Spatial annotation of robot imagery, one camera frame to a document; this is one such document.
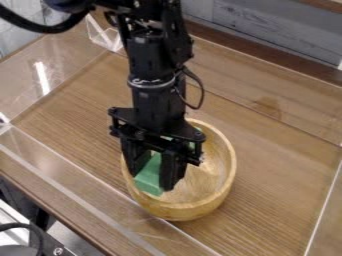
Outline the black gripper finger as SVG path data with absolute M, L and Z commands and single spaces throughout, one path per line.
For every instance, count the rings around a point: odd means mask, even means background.
M 151 150 L 141 141 L 127 137 L 120 139 L 120 143 L 130 174 L 137 176 L 151 159 Z
M 165 191 L 171 191 L 185 177 L 187 163 L 185 157 L 174 151 L 162 153 L 159 184 Z

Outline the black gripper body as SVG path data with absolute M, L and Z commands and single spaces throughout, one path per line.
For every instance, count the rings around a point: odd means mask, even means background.
M 189 106 L 185 85 L 158 89 L 133 87 L 133 102 L 131 108 L 108 109 L 111 135 L 119 139 L 143 140 L 147 135 L 181 137 L 193 126 L 185 118 Z

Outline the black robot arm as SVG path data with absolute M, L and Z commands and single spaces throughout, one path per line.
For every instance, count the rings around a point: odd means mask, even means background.
M 130 108 L 112 107 L 111 134 L 120 139 L 130 174 L 161 154 L 158 185 L 170 191 L 199 165 L 206 135 L 186 120 L 186 79 L 197 75 L 186 67 L 194 57 L 181 0 L 44 0 L 58 11 L 79 14 L 98 6 L 118 28 L 127 53 Z

